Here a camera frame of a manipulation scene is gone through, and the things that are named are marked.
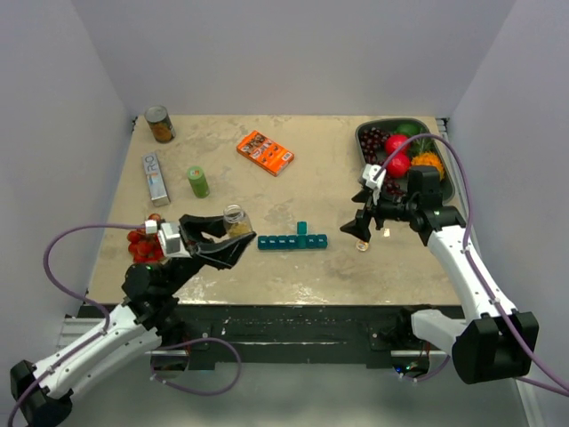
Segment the clear bottle lid orange label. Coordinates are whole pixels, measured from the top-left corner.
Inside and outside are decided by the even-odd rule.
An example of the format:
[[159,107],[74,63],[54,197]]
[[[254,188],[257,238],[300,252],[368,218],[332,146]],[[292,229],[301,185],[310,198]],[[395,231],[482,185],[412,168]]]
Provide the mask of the clear bottle lid orange label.
[[356,249],[359,252],[366,252],[369,249],[369,243],[359,240],[356,243]]

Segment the clear pill bottle yellow capsules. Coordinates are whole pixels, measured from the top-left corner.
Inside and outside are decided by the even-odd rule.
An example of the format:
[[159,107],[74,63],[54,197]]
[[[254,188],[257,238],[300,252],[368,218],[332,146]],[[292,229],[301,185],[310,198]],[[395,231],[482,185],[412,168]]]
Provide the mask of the clear pill bottle yellow capsules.
[[230,238],[253,232],[250,218],[240,205],[228,205],[223,211],[223,224]]

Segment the teal weekly pill organizer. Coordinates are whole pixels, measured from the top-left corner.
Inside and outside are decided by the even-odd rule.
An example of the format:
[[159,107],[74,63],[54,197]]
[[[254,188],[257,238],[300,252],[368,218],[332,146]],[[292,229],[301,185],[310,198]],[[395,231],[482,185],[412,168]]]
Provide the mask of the teal weekly pill organizer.
[[325,250],[329,245],[326,234],[310,234],[306,222],[297,222],[292,235],[260,235],[257,248],[261,251]]

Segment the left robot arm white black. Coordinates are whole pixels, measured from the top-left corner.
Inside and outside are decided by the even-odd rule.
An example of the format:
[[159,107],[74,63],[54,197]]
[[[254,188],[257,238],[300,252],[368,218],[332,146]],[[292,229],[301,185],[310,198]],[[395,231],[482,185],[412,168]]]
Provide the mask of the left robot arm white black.
[[178,347],[185,325],[176,313],[176,293],[205,266],[235,267],[256,236],[250,227],[231,235],[222,216],[187,214],[176,222],[148,219],[132,230],[157,237],[164,261],[131,265],[122,285],[124,300],[113,310],[82,296],[102,321],[51,356],[11,368],[15,404],[9,425],[22,414],[31,426],[58,426],[74,399],[103,375],[148,350]]

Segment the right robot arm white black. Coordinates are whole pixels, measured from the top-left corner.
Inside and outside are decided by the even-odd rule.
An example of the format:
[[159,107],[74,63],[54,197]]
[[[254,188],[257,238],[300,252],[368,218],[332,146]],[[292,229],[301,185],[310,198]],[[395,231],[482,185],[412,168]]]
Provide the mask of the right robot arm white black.
[[531,312],[517,309],[481,263],[459,210],[443,203],[438,170],[412,167],[407,193],[398,201],[383,195],[385,175],[379,165],[365,166],[362,189],[352,198],[362,208],[341,231],[368,242],[371,222],[378,229],[385,221],[408,223],[451,280],[464,315],[449,318],[429,305],[407,308],[394,330],[398,343],[408,350],[424,342],[439,348],[466,384],[527,375],[538,321]]

